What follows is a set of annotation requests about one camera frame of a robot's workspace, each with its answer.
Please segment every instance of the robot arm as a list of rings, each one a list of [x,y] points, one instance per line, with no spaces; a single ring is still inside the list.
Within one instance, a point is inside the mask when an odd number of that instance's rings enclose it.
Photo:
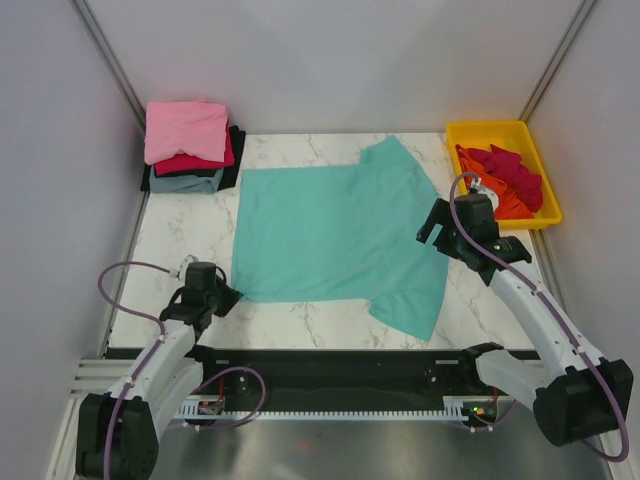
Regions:
[[[185,286],[176,291],[160,315],[166,328],[163,341],[159,346],[155,341],[147,346],[105,394],[90,394],[83,400],[76,448],[78,475],[103,478],[107,425],[116,399],[149,351],[156,349],[124,397],[108,454],[112,478],[140,480],[151,476],[162,434],[185,398],[203,381],[202,363],[185,355],[211,324],[211,315],[225,316],[242,297],[226,285],[224,274],[220,277],[218,271],[213,263],[189,264]]]
[[[449,202],[436,201],[418,232],[418,241],[426,243],[435,225],[441,225],[434,241],[438,251],[464,261],[478,272],[485,284],[514,313],[542,361],[543,368],[536,368],[515,359],[499,345],[479,345],[463,352],[469,363],[467,370],[475,377],[473,380],[502,390],[532,410],[541,431],[554,445],[565,445],[617,429],[614,412],[580,354],[586,355],[602,374],[625,416],[633,384],[629,367],[622,360],[609,362],[605,359],[553,299],[531,265],[531,255],[522,243],[515,237],[500,237],[492,204],[486,195],[472,190],[469,195],[457,197],[454,205],[471,238],[524,273],[536,287],[535,293],[532,292],[511,271],[473,248],[458,231]],[[543,297],[560,313],[566,328],[579,339],[580,352],[544,304]]]

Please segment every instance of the gray floor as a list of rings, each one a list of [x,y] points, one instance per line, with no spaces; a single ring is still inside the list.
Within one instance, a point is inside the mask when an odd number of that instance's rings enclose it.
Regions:
[[[555,448],[518,407],[495,432],[408,422],[257,421],[168,431],[153,480],[610,479],[582,445]]]

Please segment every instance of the yellow plastic tray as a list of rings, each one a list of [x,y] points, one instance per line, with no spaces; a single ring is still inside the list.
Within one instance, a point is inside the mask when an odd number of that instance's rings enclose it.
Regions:
[[[520,220],[498,220],[501,229],[527,229],[539,230],[549,225],[562,221],[562,212],[556,201],[556,197],[551,189],[551,184],[542,166],[542,161],[533,145],[531,134],[524,122],[517,120],[505,122],[462,122],[450,123],[447,125],[447,146],[453,170],[456,175],[462,173],[456,145],[460,144],[465,148],[482,148],[490,150],[489,145],[517,152],[522,156],[522,163],[531,173],[538,173],[542,176],[542,208],[535,213],[535,218]],[[459,188],[467,193],[467,185],[460,182]]]

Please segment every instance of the teal t-shirt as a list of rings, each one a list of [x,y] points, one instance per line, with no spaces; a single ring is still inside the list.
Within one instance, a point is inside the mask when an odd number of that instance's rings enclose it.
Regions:
[[[251,302],[368,299],[375,318],[429,340],[448,258],[416,232],[436,198],[396,137],[358,165],[245,170],[233,287]]]

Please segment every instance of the pink folded shirt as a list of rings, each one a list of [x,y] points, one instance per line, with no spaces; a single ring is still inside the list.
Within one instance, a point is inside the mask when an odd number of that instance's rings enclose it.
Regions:
[[[186,153],[210,162],[224,162],[226,105],[194,102],[149,102],[144,161],[153,165]]]
[[[168,160],[162,160],[156,163],[153,168],[156,169],[156,175],[166,175],[167,173],[181,172],[183,170],[214,170],[217,168],[230,167],[235,163],[233,151],[231,150],[231,137],[229,136],[229,124],[226,127],[227,139],[225,141],[224,161],[210,162],[198,157],[179,153],[175,157]]]

